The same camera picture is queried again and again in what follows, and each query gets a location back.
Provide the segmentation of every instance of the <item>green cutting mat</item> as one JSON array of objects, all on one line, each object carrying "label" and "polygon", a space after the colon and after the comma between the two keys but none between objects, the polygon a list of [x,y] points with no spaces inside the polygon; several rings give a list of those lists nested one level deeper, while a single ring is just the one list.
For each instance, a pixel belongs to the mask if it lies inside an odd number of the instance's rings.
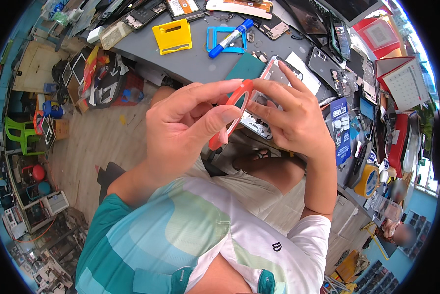
[{"label": "green cutting mat", "polygon": [[[240,60],[235,64],[233,69],[228,74],[226,80],[229,79],[256,79],[259,78],[266,64],[258,58],[253,57],[249,53],[244,53]],[[244,97],[241,97],[235,104],[236,107],[241,108]]]}]

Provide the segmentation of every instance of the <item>shirt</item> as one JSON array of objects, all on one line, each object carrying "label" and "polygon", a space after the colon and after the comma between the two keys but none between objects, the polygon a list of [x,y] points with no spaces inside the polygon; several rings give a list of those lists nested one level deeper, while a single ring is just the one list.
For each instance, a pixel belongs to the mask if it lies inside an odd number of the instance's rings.
[{"label": "shirt", "polygon": [[389,242],[389,243],[394,243],[395,241],[393,240],[393,234],[395,233],[396,228],[398,228],[398,226],[402,223],[401,221],[398,222],[398,224],[395,225],[395,228],[392,232],[392,235],[390,237],[385,237],[384,235],[384,231],[383,231],[383,227],[385,227],[385,225],[387,224],[387,218],[385,218],[385,220],[383,220],[382,225],[380,227],[377,227],[377,229],[375,230],[375,234],[382,240]]},{"label": "shirt", "polygon": [[222,254],[254,293],[319,293],[330,228],[328,218],[309,215],[285,237],[199,178],[177,179],[135,210],[111,194],[94,214],[76,289],[182,294]]}]

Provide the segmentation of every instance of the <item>blue marker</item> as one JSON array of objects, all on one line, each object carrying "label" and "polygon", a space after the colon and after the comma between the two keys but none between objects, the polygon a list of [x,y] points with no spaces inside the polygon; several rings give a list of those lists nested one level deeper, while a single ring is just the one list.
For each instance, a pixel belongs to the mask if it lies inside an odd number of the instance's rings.
[{"label": "blue marker", "polygon": [[246,33],[253,26],[254,22],[252,19],[245,20],[242,24],[240,24],[231,34],[229,34],[226,38],[223,39],[214,49],[209,52],[210,58],[217,57],[223,49],[225,49],[228,45],[234,42],[237,38],[241,37],[241,34]]}]

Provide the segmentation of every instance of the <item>logo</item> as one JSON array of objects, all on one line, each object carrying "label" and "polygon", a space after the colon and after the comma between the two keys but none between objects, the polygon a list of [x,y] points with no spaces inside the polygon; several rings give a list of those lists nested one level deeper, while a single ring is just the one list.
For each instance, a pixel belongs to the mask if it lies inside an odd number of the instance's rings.
[{"label": "logo", "polygon": [[272,244],[272,249],[276,252],[279,252],[282,249],[282,245],[280,244],[280,242],[274,243]]},{"label": "logo", "polygon": [[341,113],[345,113],[346,108],[347,108],[347,105],[344,105],[344,103],[342,103],[340,109],[333,111],[333,117],[336,117],[336,116],[340,115]]}]

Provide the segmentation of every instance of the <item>yellow phone stand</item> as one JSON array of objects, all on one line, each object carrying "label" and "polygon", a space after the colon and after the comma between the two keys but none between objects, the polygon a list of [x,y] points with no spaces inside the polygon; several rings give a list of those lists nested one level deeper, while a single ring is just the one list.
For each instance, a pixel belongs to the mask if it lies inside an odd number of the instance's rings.
[{"label": "yellow phone stand", "polygon": [[157,39],[160,55],[192,48],[190,26],[185,18],[154,26],[152,30]]}]

